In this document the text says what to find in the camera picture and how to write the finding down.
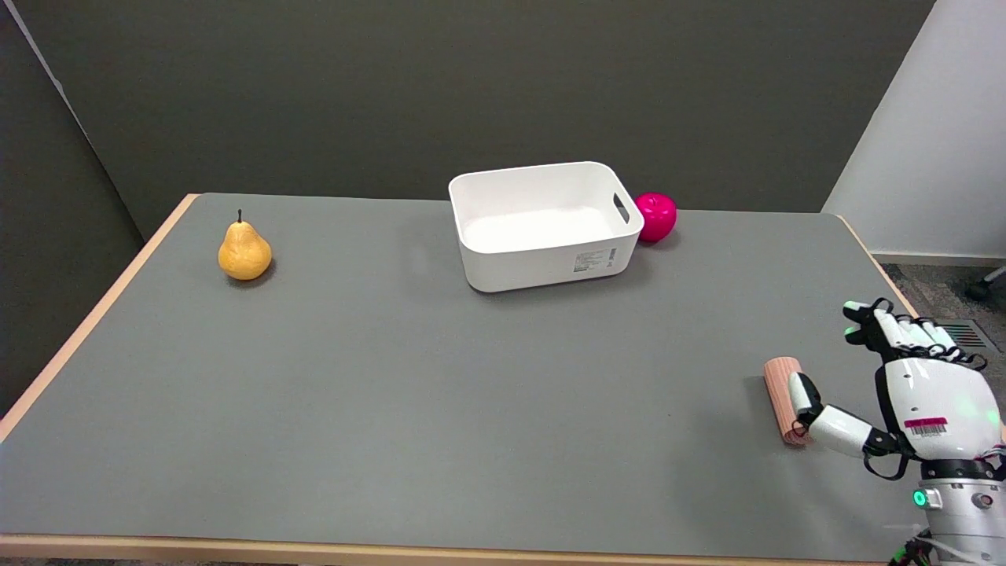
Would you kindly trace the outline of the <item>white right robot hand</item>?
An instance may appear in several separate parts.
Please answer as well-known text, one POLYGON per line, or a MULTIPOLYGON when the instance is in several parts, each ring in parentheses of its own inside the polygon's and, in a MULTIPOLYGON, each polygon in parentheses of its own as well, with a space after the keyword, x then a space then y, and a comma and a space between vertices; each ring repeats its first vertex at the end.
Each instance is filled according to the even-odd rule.
POLYGON ((787 390, 796 435, 860 458, 865 467, 896 455, 895 480, 910 461, 952 463, 953 473, 966 476, 972 462, 1004 459, 1004 426, 983 376, 984 357, 965 351, 930 319, 894 313, 884 298, 849 301, 842 312, 851 322, 845 341, 881 358, 874 384, 883 426, 824 402, 807 375, 793 372, 787 390))

